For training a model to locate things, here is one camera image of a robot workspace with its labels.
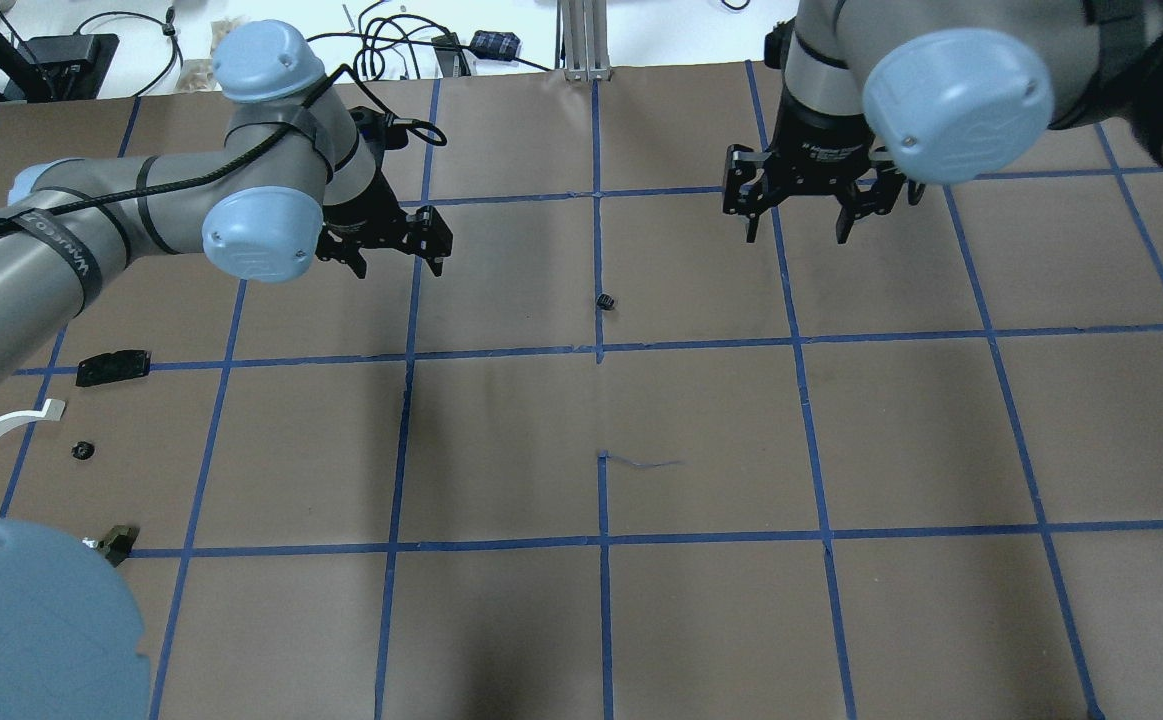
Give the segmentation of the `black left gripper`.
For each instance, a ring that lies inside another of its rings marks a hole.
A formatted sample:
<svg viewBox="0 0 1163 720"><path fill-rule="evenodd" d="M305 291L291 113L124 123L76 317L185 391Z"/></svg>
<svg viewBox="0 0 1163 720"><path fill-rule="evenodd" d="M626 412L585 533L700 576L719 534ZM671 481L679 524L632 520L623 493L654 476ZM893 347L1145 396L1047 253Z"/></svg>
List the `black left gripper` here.
<svg viewBox="0 0 1163 720"><path fill-rule="evenodd" d="M322 206L316 259L337 261L365 279L363 249L394 249L424 261L433 277L443 277L454 250L454 233L436 206L404 211L388 179L377 170L365 190L344 202Z"/></svg>

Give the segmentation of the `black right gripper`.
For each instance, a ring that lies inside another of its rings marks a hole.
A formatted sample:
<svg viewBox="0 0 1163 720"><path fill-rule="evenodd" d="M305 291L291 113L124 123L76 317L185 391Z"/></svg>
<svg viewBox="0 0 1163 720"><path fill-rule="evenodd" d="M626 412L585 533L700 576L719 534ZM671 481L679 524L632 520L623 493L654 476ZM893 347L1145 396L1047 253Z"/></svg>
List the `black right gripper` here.
<svg viewBox="0 0 1163 720"><path fill-rule="evenodd" d="M842 245L861 219L891 214L902 191L909 206L927 192L927 183L873 152L864 115L814 111L783 88L768 151L745 145L725 151L722 211L745 219L745 243L755 243L761 215L790 197L834 197L840 204L834 238Z"/></svg>

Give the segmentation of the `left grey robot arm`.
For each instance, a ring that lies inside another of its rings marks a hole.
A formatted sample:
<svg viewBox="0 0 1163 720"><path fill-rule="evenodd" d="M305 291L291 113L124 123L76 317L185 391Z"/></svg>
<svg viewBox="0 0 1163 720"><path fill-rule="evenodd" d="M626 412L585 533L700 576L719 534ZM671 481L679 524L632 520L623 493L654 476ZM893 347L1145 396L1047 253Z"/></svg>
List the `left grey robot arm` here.
<svg viewBox="0 0 1163 720"><path fill-rule="evenodd" d="M404 211L383 170L426 120L381 100L347 108L297 27L233 29L212 72L234 111L211 152L66 158L24 167L0 209L0 383L81 315L134 261L204 252L243 281L293 281L315 261L365 275L394 249L434 275L452 233ZM64 402L0 416L0 434L56 421ZM104 553L45 525L0 519L0 719L143 719L150 660L136 600Z"/></svg>

